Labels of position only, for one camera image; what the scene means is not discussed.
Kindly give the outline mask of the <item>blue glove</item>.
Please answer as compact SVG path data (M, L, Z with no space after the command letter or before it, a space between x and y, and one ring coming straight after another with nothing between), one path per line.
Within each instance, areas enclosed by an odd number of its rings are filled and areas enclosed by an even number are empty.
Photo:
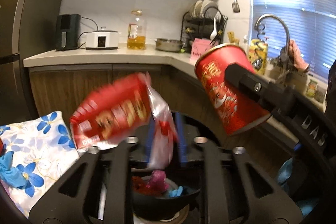
M1 156L1 180L14 188L24 188L27 185L27 180L17 167L13 167L13 156L13 151L6 152Z
M169 190L169 198L175 198L175 197L180 197L183 193L184 187L179 186L176 189Z

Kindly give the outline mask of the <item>chrome sink faucet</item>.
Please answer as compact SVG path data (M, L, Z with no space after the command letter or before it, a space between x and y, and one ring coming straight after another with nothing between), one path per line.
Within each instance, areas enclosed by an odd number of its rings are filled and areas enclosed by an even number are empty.
M255 20L253 29L256 31L258 38L269 36L271 46L278 50L277 65L283 69L288 69L290 64L290 33L285 22L274 14L263 14Z

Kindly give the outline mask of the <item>pink utensil holder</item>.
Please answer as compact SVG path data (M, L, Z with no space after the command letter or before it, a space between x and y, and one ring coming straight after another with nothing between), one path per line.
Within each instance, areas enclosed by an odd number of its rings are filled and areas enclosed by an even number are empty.
M206 51L212 48L211 41L208 39L195 38L191 46L191 59L197 60Z

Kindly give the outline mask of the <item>large red paper cup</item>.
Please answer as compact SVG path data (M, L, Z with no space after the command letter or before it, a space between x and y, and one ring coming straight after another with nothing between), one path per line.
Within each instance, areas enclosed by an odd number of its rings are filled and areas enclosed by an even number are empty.
M225 69L235 63L254 72L244 50L232 44L211 48L194 68L228 136L243 133L270 117L267 110L224 80Z

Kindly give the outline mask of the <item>cooking oil bottle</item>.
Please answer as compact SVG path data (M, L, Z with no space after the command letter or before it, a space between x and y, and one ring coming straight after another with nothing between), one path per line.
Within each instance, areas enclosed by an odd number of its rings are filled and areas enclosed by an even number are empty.
M127 32L127 48L130 50L144 50L146 48L146 19L142 10L133 10L131 14L132 19Z

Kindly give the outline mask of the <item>yellow detergent bottle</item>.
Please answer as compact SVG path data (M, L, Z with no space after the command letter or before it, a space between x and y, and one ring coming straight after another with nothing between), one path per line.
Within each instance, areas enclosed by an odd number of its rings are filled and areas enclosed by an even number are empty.
M264 75L267 64L268 44L259 39L252 39L249 45L248 60L255 73Z

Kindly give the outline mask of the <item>black dish rack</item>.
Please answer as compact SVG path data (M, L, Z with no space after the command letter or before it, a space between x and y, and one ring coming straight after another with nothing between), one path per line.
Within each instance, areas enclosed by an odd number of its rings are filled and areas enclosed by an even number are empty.
M224 31L228 23L228 16L224 15L216 2L211 0L196 1L189 11L185 12L181 23L181 41L183 50L191 53L193 41L207 39L212 45L224 41Z

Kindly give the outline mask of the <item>red wrapper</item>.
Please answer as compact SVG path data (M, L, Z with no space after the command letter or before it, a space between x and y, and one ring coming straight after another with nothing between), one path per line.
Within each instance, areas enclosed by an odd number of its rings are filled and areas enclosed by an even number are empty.
M147 190L147 182L143 180L143 178L138 177L138 176L133 176L131 178L131 183L132 183L132 190L140 193L140 194L145 194Z

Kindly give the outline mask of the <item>pink cloth on faucet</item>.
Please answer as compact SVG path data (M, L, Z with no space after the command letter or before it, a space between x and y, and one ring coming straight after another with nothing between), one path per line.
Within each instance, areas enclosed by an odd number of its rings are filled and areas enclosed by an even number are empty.
M289 41L289 55L293 57L294 67L300 72L307 72L309 70L309 64L301 56L301 51L298 45L292 39Z

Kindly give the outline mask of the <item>red snack bag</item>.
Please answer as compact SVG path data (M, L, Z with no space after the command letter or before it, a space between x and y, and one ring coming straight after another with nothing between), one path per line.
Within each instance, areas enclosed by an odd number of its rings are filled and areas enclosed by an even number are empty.
M149 73L133 73L92 91L70 117L76 149L118 145L141 126L155 121L149 169L164 169L178 140L167 102L151 86Z

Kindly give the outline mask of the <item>wooden lower cabinet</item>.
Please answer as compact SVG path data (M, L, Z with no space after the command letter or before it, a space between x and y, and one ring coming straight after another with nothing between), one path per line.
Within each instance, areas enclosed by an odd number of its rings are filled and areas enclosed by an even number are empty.
M103 64L55 65L29 69L31 89L39 115L59 110L66 123L93 92L106 100L148 107L145 78L169 105L208 127L225 148L243 146L257 160L282 160L294 154L295 140L271 121L242 134L228 136L201 83L171 65Z

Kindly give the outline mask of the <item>pink plastic bag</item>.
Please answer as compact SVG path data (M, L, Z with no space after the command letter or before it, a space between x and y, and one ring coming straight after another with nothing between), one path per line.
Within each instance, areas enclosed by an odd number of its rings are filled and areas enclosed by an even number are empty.
M146 183L144 194L149 196L160 196L169 188L166 182L166 173L163 170L154 170Z

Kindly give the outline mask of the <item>dark grey refrigerator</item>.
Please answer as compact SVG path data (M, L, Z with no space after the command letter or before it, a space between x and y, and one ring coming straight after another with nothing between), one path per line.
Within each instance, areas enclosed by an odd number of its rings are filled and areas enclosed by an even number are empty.
M55 48L62 0L1 0L1 124L35 119L24 59Z

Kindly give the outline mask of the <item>window blinds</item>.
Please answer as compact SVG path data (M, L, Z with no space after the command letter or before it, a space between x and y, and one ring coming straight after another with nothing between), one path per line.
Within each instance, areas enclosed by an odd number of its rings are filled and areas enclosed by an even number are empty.
M253 20L264 14L285 22L310 71L327 79L335 61L335 0L253 0Z

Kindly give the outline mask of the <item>white rice cooker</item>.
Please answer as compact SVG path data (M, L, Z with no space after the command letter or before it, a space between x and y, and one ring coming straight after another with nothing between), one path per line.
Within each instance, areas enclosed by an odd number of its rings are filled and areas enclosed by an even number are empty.
M100 30L86 34L86 50L116 50L118 48L120 35L117 31L107 30L101 27Z

